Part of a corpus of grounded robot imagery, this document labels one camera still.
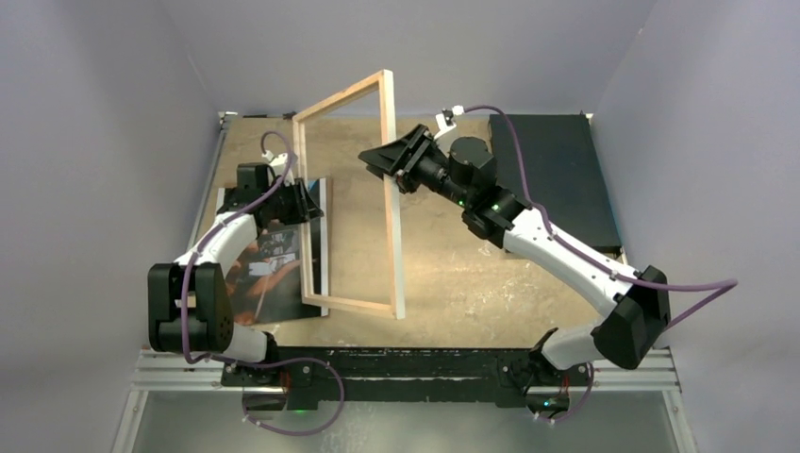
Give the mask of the picture frame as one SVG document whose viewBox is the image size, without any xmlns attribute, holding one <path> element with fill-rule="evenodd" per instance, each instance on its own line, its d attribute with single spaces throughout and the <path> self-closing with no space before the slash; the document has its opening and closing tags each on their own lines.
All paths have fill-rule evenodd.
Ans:
<svg viewBox="0 0 800 453">
<path fill-rule="evenodd" d="M 303 109 L 292 117 L 293 151 L 297 162 L 292 166 L 293 174 L 299 178 L 308 177 L 306 122 L 327 115 L 336 109 L 351 104 L 360 98 L 377 92 L 381 141 L 384 144 L 397 139 L 394 106 L 393 72 L 381 69 L 348 88 L 336 92 L 311 107 Z M 383 177 L 384 208 L 386 217 L 386 238 L 388 242 L 391 272 L 390 302 L 380 304 L 346 297 L 320 295 L 314 292 L 311 234 L 307 224 L 300 226 L 301 236 L 301 298 L 306 305 L 322 309 L 362 312 L 374 316 L 403 319 L 406 317 L 405 269 L 402 254 L 402 229 L 399 203 L 399 189 L 390 176 Z"/>
</svg>

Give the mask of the printed photo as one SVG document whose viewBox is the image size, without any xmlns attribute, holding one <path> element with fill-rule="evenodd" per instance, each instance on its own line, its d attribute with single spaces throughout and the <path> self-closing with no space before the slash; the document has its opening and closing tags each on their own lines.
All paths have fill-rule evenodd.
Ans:
<svg viewBox="0 0 800 453">
<path fill-rule="evenodd" d="M 273 220 L 234 260 L 225 277 L 234 321 L 243 326 L 317 318 L 302 302 L 299 227 Z"/>
</svg>

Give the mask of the brown backing board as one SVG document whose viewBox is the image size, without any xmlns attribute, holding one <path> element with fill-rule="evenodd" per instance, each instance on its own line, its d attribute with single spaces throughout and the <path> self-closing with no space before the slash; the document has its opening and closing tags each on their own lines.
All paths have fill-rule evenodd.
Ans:
<svg viewBox="0 0 800 453">
<path fill-rule="evenodd" d="M 331 176 L 325 177 L 325 246 L 323 250 L 325 252 L 325 259 L 322 262 L 322 274 L 325 277 L 324 281 L 324 295 L 331 295 L 331 224 L 332 224 L 332 202 L 333 202 L 333 191 L 332 191 L 332 178 Z"/>
</svg>

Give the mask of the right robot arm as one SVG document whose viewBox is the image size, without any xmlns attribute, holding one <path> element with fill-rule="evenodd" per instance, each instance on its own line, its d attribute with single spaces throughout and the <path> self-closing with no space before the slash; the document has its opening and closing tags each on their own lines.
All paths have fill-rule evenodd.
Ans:
<svg viewBox="0 0 800 453">
<path fill-rule="evenodd" d="M 532 348 L 533 378 L 551 384 L 566 370 L 595 360 L 639 367 L 671 321 L 666 276 L 604 256 L 554 226 L 542 207 L 497 181 L 487 144 L 460 137 L 447 151 L 417 125 L 404 137 L 359 153 L 367 170 L 393 179 L 401 193 L 426 187 L 462 209 L 461 219 L 481 240 L 526 258 L 580 294 L 598 313 L 584 327 L 548 331 Z"/>
</svg>

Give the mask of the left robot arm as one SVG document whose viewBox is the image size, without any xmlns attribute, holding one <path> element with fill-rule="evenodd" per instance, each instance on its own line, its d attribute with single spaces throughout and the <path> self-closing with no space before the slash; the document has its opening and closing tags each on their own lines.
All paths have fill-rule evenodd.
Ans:
<svg viewBox="0 0 800 453">
<path fill-rule="evenodd" d="M 246 246 L 272 222 L 302 225 L 322 217 L 308 184 L 267 163 L 237 169 L 237 184 L 225 190 L 212 226 L 181 257 L 153 265 L 147 273 L 148 338 L 158 352 L 244 364 L 259 386 L 278 380 L 281 360 L 273 335 L 239 325 L 225 278 Z"/>
</svg>

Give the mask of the black mounting plate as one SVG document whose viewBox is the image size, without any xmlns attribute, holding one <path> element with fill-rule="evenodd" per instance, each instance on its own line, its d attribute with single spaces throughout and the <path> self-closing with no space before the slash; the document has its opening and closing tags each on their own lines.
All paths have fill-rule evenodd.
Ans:
<svg viewBox="0 0 800 453">
<path fill-rule="evenodd" d="M 585 365 L 553 371 L 527 348 L 398 348 L 280 346 L 278 367 L 227 365 L 225 387 L 249 394 L 274 388 L 289 410 L 315 410 L 323 401 L 492 403 L 524 408 L 562 385 L 588 383 Z"/>
</svg>

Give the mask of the black foam mat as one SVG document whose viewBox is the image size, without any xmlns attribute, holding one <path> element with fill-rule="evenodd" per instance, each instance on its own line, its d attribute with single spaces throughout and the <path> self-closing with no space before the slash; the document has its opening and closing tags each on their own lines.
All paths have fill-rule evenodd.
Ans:
<svg viewBox="0 0 800 453">
<path fill-rule="evenodd" d="M 546 207 L 557 227 L 604 254 L 618 255 L 623 245 L 608 199 L 608 189 L 592 141 L 588 116 L 544 114 L 509 116 L 523 155 L 519 165 L 504 119 L 489 119 L 498 182 Z"/>
</svg>

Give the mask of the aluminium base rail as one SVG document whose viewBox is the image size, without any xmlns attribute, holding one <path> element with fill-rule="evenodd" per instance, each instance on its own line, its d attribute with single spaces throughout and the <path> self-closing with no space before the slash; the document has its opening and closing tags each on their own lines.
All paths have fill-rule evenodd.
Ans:
<svg viewBox="0 0 800 453">
<path fill-rule="evenodd" d="M 241 391 L 242 386 L 222 384 L 224 366 L 217 361 L 187 364 L 183 358 L 143 350 L 136 363 L 131 388 L 137 391 Z M 636 370 L 623 370 L 610 361 L 594 363 L 596 392 L 668 392 L 681 390 L 671 353 L 658 350 L 649 354 Z"/>
</svg>

